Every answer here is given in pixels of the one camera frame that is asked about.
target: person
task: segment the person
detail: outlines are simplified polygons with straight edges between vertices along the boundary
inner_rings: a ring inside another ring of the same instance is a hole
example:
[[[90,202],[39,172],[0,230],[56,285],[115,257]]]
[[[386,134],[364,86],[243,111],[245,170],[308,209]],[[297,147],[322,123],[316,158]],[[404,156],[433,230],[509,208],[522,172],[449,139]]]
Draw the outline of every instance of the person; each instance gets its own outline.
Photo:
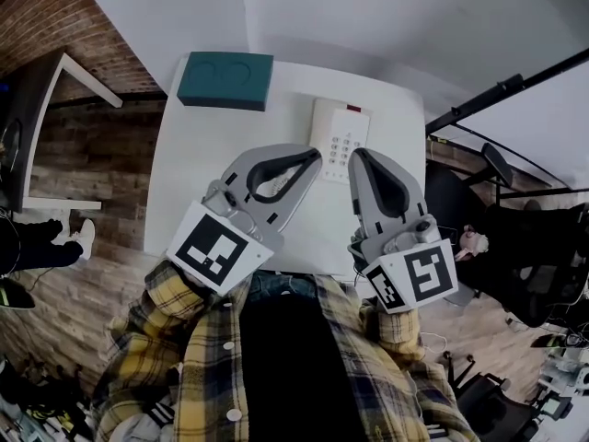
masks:
[[[477,440],[416,309],[256,271],[221,297],[168,260],[110,325],[96,440]]]
[[[96,235],[94,223],[86,219],[71,240],[63,245],[53,244],[63,229],[62,222],[56,219],[22,224],[1,214],[0,275],[20,270],[67,267],[79,258],[88,260]]]

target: metal frame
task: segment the metal frame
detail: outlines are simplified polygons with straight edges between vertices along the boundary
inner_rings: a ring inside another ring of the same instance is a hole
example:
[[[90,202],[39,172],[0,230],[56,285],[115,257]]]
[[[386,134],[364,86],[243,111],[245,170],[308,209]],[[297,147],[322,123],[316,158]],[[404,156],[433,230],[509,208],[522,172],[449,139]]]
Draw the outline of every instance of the metal frame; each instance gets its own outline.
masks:
[[[564,61],[552,65],[550,68],[536,74],[535,76],[531,76],[528,79],[524,79],[520,74],[512,76],[503,82],[499,82],[497,86],[486,90],[485,92],[481,93],[480,95],[476,96],[474,99],[471,99],[459,107],[453,107],[451,110],[440,116],[439,118],[428,122],[425,125],[425,134],[429,136],[446,126],[454,126],[460,130],[463,130],[469,134],[473,134],[485,141],[497,145],[498,147],[505,149],[506,151],[514,154],[522,158],[524,161],[529,163],[530,165],[536,167],[537,169],[543,171],[547,175],[549,175],[552,179],[558,181],[565,188],[557,188],[557,189],[550,189],[544,191],[535,191],[535,192],[515,192],[515,193],[501,193],[501,185],[497,185],[497,203],[500,199],[507,199],[507,198],[526,198],[530,196],[550,196],[550,195],[559,195],[559,194],[566,194],[566,193],[578,193],[578,192],[589,192],[589,188],[587,189],[577,189],[574,190],[569,184],[567,184],[564,180],[560,179],[553,173],[549,172],[548,170],[540,167],[534,161],[528,159],[527,157],[522,156],[521,154],[513,151],[509,147],[498,143],[490,139],[489,137],[476,133],[468,129],[465,126],[460,125],[458,122],[468,118],[469,116],[478,113],[479,111],[486,110],[492,105],[495,105],[505,99],[510,98],[511,96],[519,93],[523,90],[527,90],[533,86],[546,82],[547,80],[551,79],[554,76],[558,76],[563,72],[573,69],[579,64],[582,64],[589,60],[589,49],[581,51],[575,54]]]

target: shirt button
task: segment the shirt button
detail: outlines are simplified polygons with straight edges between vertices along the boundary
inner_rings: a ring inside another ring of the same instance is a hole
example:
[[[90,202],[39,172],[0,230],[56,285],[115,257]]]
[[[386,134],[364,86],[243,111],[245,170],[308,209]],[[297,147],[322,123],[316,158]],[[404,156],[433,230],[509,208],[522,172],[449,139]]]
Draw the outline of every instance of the shirt button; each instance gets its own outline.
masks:
[[[241,419],[241,411],[239,409],[230,409],[229,411],[227,411],[227,419],[229,421],[239,421],[239,419]]]

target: brick wall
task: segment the brick wall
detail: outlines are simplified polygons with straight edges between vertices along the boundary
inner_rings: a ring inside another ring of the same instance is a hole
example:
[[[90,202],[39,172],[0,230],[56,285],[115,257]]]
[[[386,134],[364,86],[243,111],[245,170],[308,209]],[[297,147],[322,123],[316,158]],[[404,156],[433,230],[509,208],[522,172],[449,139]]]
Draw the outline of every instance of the brick wall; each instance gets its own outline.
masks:
[[[62,46],[115,93],[159,90],[94,0],[0,0],[0,77]],[[61,76],[52,101],[92,95]]]

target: desk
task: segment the desk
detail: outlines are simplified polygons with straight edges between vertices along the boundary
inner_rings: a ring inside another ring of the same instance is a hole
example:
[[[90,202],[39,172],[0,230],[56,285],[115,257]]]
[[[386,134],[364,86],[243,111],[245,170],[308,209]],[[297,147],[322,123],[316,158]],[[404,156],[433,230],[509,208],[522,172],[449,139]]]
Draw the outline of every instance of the desk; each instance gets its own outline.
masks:
[[[169,91],[149,183],[144,250],[159,255],[195,199],[242,152],[280,143],[308,144],[315,98],[336,99],[373,111],[367,146],[394,158],[425,180],[422,99],[404,88],[310,65],[274,62],[264,112],[185,107],[176,96],[188,57]],[[285,245],[267,270],[325,273],[353,279],[346,250],[359,226],[350,188],[316,180],[284,229]]]
[[[86,202],[59,198],[29,196],[30,174],[33,169],[39,132],[53,89],[62,71],[119,108],[122,100],[102,85],[89,72],[68,56],[64,49],[49,52],[19,67],[2,80],[8,84],[6,106],[2,107],[0,127],[18,122],[20,143],[14,167],[2,173],[2,206],[20,213],[23,208],[100,209],[100,202]]]

